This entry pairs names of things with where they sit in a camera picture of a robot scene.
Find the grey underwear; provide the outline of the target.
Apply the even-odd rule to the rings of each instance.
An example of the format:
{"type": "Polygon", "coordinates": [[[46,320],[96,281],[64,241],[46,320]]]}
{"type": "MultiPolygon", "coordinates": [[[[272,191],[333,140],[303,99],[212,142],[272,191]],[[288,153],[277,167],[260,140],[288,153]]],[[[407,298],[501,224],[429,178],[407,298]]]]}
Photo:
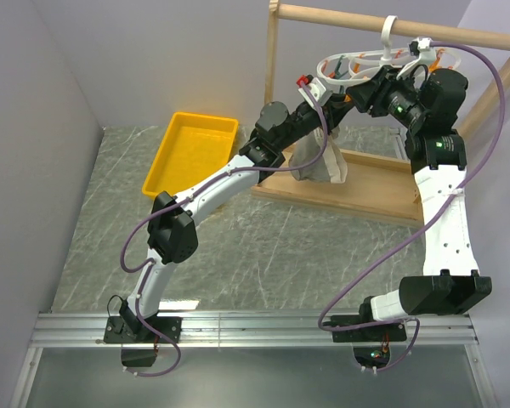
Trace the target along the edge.
{"type": "MultiPolygon", "coordinates": [[[[310,167],[291,171],[297,180],[309,180],[321,183],[343,184],[348,175],[348,165],[336,144],[340,127],[331,130],[327,138],[326,148],[318,161],[310,167]]],[[[289,167],[298,167],[313,160],[323,145],[323,130],[318,127],[295,145],[289,159],[289,167]]]]}

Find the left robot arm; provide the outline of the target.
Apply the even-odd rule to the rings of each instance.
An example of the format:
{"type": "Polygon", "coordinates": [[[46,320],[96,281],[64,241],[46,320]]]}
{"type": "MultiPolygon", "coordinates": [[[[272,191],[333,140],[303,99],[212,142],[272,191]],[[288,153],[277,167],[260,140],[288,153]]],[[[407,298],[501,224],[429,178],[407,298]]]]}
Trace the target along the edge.
{"type": "Polygon", "coordinates": [[[197,226],[236,194],[283,170],[286,148],[314,130],[328,135],[352,108],[341,94],[333,94],[321,107],[303,102],[294,112],[281,102],[270,102],[229,163],[187,190],[156,197],[150,216],[141,223],[148,231],[147,259],[137,267],[139,281],[119,311],[124,331],[136,343],[153,335],[161,296],[173,271],[198,247],[197,226]]]}

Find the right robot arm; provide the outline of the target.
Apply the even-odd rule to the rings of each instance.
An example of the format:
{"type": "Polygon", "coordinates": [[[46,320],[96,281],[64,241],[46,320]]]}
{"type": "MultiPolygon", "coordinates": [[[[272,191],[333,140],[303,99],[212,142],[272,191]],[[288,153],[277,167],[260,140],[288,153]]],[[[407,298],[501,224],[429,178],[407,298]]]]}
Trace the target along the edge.
{"type": "Polygon", "coordinates": [[[492,292],[473,255],[462,182],[468,175],[463,138],[454,128],[468,90],[467,78],[452,69],[430,73],[420,86],[413,76],[384,66],[346,94],[358,111],[390,115],[407,129],[405,151],[421,199],[425,260],[421,275],[372,297],[357,322],[367,339],[379,338],[388,320],[415,315],[462,315],[492,292]]]}

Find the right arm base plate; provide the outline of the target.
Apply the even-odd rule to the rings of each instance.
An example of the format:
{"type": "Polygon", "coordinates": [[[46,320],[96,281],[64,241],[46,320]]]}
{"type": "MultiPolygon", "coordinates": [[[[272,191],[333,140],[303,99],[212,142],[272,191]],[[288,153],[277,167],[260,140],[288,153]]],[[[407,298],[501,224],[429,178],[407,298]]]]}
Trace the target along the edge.
{"type": "Polygon", "coordinates": [[[370,326],[349,330],[351,326],[361,323],[358,315],[333,315],[329,321],[323,323],[325,328],[347,327],[347,331],[333,331],[334,343],[381,343],[404,342],[407,339],[406,330],[402,323],[390,323],[380,326],[370,326]]]}

